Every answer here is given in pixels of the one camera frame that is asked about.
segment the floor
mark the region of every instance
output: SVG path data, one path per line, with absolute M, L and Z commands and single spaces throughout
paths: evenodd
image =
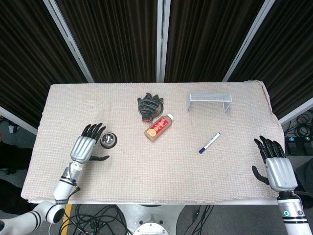
M 21 148 L 32 148 L 36 136 L 20 128 L 17 133 L 9 134 L 8 123 L 3 122 L 0 124 L 0 133 L 2 133 L 3 141 L 5 143 L 14 144 Z M 290 157 L 291 163 L 294 168 L 302 165 L 313 156 L 293 156 Z M 26 177 L 26 170 L 18 170 L 13 175 L 5 175 L 0 172 L 0 178 L 5 179 L 18 187 L 22 187 Z M 104 205 L 83 205 L 84 210 L 89 214 L 95 214 Z M 184 234 L 186 228 L 191 224 L 192 218 L 198 206 L 185 206 L 180 213 L 177 221 L 177 235 Z M 313 208 L 306 209 L 305 214 L 308 218 L 310 227 L 313 228 Z M 0 211 L 0 218 L 7 219 L 13 218 L 16 215 L 7 214 Z M 48 234 L 48 223 L 44 222 L 42 226 L 32 232 L 32 235 Z M 59 233 L 61 222 L 51 226 L 51 235 Z M 286 229 L 281 219 L 279 209 L 276 205 L 261 206 L 261 205 L 241 205 L 241 206 L 220 206 L 216 205 L 203 227 L 203 234 L 232 234 L 232 235 L 286 235 Z

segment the table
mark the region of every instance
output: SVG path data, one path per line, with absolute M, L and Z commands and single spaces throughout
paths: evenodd
M 221 103 L 193 103 L 191 92 L 232 95 L 226 113 Z M 164 98 L 163 114 L 172 126 L 155 142 L 143 134 L 137 98 L 146 92 Z M 277 194 L 257 181 L 251 166 L 265 175 L 253 139 L 263 135 L 284 147 L 283 130 L 272 113 L 262 82 L 132 83 L 52 85 L 33 150 L 22 197 L 53 200 L 53 190 L 70 160 L 70 151 L 90 123 L 103 122 L 117 135 L 117 145 L 93 154 L 110 155 L 84 165 L 82 189 L 70 203 L 217 204 L 254 200 L 272 204 Z M 217 132 L 221 137 L 203 154 L 198 151 Z

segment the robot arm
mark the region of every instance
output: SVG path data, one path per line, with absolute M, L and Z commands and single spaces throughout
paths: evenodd
M 28 213 L 12 219 L 0 220 L 0 235 L 26 235 L 38 229 L 43 221 L 57 223 L 62 219 L 68 199 L 80 190 L 76 180 L 82 170 L 82 164 L 88 161 L 103 161 L 108 158 L 108 156 L 102 158 L 91 156 L 93 147 L 106 128 L 104 126 L 99 129 L 101 125 L 101 123 L 88 125 L 82 135 L 78 137 L 70 154 L 73 161 L 65 168 L 54 190 L 55 203 L 45 201 Z
M 298 186 L 293 168 L 281 145 L 260 136 L 262 142 L 254 139 L 260 149 L 268 177 L 261 176 L 252 166 L 254 176 L 261 182 L 270 185 L 278 192 L 278 206 L 284 220 L 288 235 L 312 235 L 300 198 L 293 194 Z

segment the dark gray glove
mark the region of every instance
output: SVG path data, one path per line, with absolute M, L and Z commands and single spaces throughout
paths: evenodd
M 143 99 L 138 98 L 137 101 L 139 105 L 139 111 L 142 115 L 142 120 L 146 122 L 152 122 L 152 114 L 163 102 L 163 98 L 159 98 L 158 95 L 152 97 L 150 93 L 147 93 Z

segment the bottle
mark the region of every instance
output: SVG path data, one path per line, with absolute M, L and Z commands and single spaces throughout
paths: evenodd
M 152 124 L 146 131 L 145 136 L 151 140 L 155 141 L 167 128 L 170 127 L 174 116 L 171 114 L 162 116 L 155 123 Z

